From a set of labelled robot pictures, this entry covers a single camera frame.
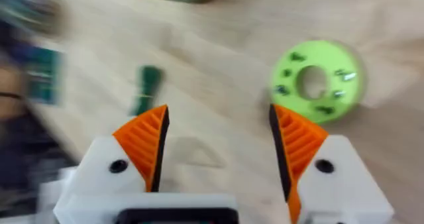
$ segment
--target wooden surface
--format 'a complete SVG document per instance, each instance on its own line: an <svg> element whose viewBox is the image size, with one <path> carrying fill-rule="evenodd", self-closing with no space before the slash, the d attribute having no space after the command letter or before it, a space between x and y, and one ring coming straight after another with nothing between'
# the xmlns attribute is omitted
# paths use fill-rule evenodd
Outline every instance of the wooden surface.
<svg viewBox="0 0 424 224"><path fill-rule="evenodd" d="M138 67L155 64L166 73L157 103L171 119L162 188L233 192L245 223L288 223L265 89L285 50L337 40L364 62L368 89L325 128L352 141L394 223L424 220L424 0L62 1L62 102L37 108L76 156L126 119Z"/></svg>

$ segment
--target orange ridged pad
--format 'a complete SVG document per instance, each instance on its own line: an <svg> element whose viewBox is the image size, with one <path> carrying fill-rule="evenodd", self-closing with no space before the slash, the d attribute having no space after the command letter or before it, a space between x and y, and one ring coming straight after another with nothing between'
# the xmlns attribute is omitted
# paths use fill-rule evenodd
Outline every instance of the orange ridged pad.
<svg viewBox="0 0 424 224"><path fill-rule="evenodd" d="M148 110L113 133L146 182L146 192L159 190L168 106Z"/></svg>
<svg viewBox="0 0 424 224"><path fill-rule="evenodd" d="M328 133L296 112L279 105L271 105L270 124L284 195L294 224L297 223L301 209L297 182Z"/></svg>

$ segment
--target black screw hole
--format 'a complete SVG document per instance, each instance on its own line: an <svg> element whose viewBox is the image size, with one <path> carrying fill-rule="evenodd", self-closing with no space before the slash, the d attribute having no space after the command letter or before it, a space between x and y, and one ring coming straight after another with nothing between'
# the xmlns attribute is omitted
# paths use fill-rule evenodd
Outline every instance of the black screw hole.
<svg viewBox="0 0 424 224"><path fill-rule="evenodd" d="M334 172L334 165L328 160L317 160L315 162L315 167L317 167L319 171L326 174L331 174L332 172Z"/></svg>
<svg viewBox="0 0 424 224"><path fill-rule="evenodd" d="M283 76L289 77L292 74L292 71L290 69L285 69L283 71Z"/></svg>
<svg viewBox="0 0 424 224"><path fill-rule="evenodd" d="M113 161L109 166L109 171L112 174L118 174L120 172L124 172L128 168L128 162L125 160L116 160Z"/></svg>
<svg viewBox="0 0 424 224"><path fill-rule="evenodd" d="M322 112L324 112L324 114L326 114L326 115L331 115L331 114L333 114L334 113L334 107L324 107L324 106L318 106L318 107L316 107L316 110L317 111L322 111Z"/></svg>
<svg viewBox="0 0 424 224"><path fill-rule="evenodd" d="M300 55L300 54L298 54L297 52L292 52L292 53L290 54L290 60L292 60L292 61L299 61L299 62L303 62L303 61L305 61L305 60L306 60L306 57L305 57L305 56L302 56L302 55Z"/></svg>

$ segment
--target green ring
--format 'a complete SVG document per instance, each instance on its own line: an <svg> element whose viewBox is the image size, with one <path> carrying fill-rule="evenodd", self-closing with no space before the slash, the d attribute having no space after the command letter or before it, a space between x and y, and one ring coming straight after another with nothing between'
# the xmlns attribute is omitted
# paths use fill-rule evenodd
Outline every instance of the green ring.
<svg viewBox="0 0 424 224"><path fill-rule="evenodd" d="M310 66L324 70L327 87L318 99L306 99L297 88L299 74ZM364 72L355 57L341 44L314 40L289 50L274 68L272 101L314 123L325 123L348 113L362 98Z"/></svg>

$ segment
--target screw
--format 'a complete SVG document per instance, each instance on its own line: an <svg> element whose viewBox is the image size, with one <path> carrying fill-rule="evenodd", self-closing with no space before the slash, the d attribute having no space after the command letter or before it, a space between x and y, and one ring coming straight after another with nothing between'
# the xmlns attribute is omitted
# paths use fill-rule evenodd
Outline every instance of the screw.
<svg viewBox="0 0 424 224"><path fill-rule="evenodd" d="M290 92L284 85L277 85L275 88L276 92L281 93L282 95L288 95Z"/></svg>
<svg viewBox="0 0 424 224"><path fill-rule="evenodd" d="M334 98L340 98L340 97L344 96L345 93L346 93L345 91L335 91L335 92L333 92L333 96L334 96Z"/></svg>
<svg viewBox="0 0 424 224"><path fill-rule="evenodd" d="M109 166L109 171L112 174L118 174L124 172L128 168L128 162L125 160L115 160Z"/></svg>
<svg viewBox="0 0 424 224"><path fill-rule="evenodd" d="M349 74L343 74L343 78L342 78L342 81L349 81L349 80L352 80L354 77L356 77L356 73L354 73L354 72L352 72L352 73L349 73Z"/></svg>

